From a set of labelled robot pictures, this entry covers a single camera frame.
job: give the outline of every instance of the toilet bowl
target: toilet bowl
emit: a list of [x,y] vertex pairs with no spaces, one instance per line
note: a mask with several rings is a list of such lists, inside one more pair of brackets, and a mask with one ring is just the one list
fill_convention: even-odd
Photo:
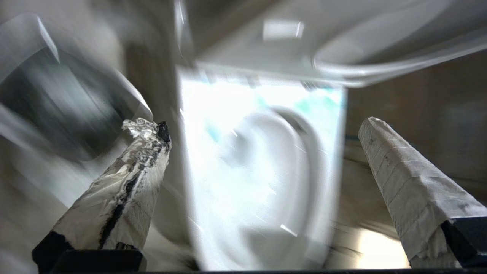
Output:
[[182,93],[200,268],[320,268],[336,213],[344,91],[183,80]]

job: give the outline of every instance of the toilet lid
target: toilet lid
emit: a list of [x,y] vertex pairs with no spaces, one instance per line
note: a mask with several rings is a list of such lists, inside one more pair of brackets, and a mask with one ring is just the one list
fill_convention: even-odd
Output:
[[295,117],[253,113],[220,142],[200,188],[204,202],[195,205],[204,270],[304,268],[306,229],[317,225],[308,214],[318,183],[309,150],[319,144]]

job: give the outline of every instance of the floor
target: floor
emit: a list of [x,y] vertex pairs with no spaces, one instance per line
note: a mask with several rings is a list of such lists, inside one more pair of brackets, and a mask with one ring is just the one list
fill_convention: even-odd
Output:
[[[168,20],[172,5],[169,1],[134,3],[130,0],[43,0],[40,4],[39,1],[2,0],[0,22],[21,11],[35,11],[64,23],[99,53],[110,52],[102,58],[118,68],[140,91],[153,111],[154,120],[168,121],[174,147],[171,169],[165,176],[165,187],[160,192],[150,231],[152,240],[146,248],[155,262],[149,269],[182,270],[184,266],[173,262],[190,256],[191,251],[182,206],[184,178],[179,177],[184,155],[173,66],[178,54],[177,48],[167,41],[172,36],[172,22]],[[66,10],[76,12],[69,15]],[[123,31],[117,28],[112,31],[108,26],[123,26],[120,27]],[[339,214],[325,268],[408,266],[356,138],[366,117],[387,121],[447,175],[481,202],[487,201],[487,173],[482,168],[486,163],[483,155],[487,152],[487,145],[482,142],[487,132],[487,93],[484,92],[487,79],[483,75],[486,64],[487,52],[480,52],[349,91]],[[5,273],[31,273],[36,270],[30,260],[32,248],[67,207],[48,188],[33,184],[16,172],[9,156],[18,153],[18,148],[3,138],[0,153],[4,156],[0,164],[0,269]],[[171,253],[162,253],[161,245]]]

